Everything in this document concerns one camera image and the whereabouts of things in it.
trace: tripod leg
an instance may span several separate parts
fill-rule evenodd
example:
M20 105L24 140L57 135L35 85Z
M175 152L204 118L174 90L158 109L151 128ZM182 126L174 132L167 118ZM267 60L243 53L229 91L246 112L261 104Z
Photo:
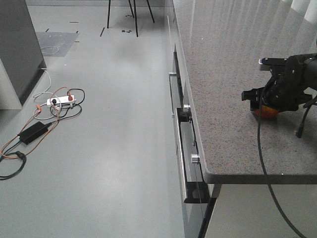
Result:
M108 21L107 21L107 28L109 28L110 4L111 4L111 0L109 0L109 2L108 2Z
M138 37L139 33L138 33L137 9L136 9L136 6L135 6L135 0L133 0L133 3L134 3L135 31L137 32L137 37Z
M134 18L134 14L133 14L132 5L131 5L131 1L130 1L130 0L129 0L129 5L130 5L130 9L131 9L132 17Z
M147 0L147 3L148 3L148 6L149 6L149 10L150 10L150 14L151 14L151 17L152 17L153 23L155 23L155 21L154 21L154 17L153 17L153 14L152 14L152 10L151 10L151 7L150 7L149 0Z

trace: white power strip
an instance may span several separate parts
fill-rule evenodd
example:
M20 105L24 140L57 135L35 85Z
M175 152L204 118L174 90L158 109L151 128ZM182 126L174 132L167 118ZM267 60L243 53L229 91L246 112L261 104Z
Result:
M74 95L71 95L73 100L70 101L68 99L68 96L64 96L64 97L58 97L58 98L51 98L47 100L47 106L50 107L53 103L51 103L54 99L56 100L56 105L58 106L61 103L67 103L67 104L73 104L75 103L76 99Z

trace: cabinet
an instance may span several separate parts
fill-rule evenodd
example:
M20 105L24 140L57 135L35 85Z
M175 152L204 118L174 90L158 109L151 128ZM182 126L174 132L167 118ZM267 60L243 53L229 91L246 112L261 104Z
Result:
M46 65L25 1L1 0L0 16L0 109L20 109Z
M317 185L273 185L296 228L317 236ZM205 238L297 238L279 214L267 185L223 184Z

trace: floor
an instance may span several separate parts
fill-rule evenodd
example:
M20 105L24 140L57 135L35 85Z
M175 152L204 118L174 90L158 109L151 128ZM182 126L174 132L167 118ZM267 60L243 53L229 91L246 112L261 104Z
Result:
M79 33L65 57L45 61L52 91L82 88L86 99L80 116L61 122L24 170L0 183L0 237L183 237L163 8L153 8L155 24L138 8L138 38L128 7L111 9L102 35L106 7L29 11L38 32ZM34 92L47 85L44 75ZM29 99L2 117L1 144L33 110Z

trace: power adapter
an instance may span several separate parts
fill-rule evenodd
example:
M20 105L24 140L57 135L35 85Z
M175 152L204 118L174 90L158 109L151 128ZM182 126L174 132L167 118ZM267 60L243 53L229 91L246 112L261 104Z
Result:
M39 138L41 135L45 134L48 132L48 127L52 123L48 124L43 124L40 121L35 123L34 125L30 126L29 128L25 129L21 133L18 134L18 137L21 142L24 144L30 144L32 141L36 140Z

